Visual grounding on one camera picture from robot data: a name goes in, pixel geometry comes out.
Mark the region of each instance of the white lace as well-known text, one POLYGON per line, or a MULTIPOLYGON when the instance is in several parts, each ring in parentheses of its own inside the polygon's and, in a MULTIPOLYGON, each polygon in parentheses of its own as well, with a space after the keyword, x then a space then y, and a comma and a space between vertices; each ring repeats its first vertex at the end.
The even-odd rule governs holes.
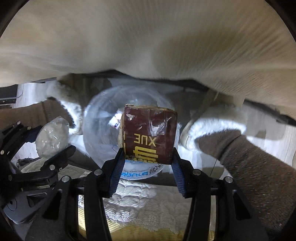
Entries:
MULTIPOLYGON (((185 230, 191 199, 184 199, 176 187, 120 180, 112 198, 104 199, 107 219, 125 226, 134 224, 150 231, 185 230)), ((84 208, 83 196, 78 206, 84 208)))

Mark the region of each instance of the brown box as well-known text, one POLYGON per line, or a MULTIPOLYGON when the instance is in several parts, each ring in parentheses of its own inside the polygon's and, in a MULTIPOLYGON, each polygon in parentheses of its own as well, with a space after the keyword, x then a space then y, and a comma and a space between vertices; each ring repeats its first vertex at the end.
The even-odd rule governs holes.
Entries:
POLYGON ((128 106, 122 119, 126 159, 172 163, 177 112, 159 107, 128 106))

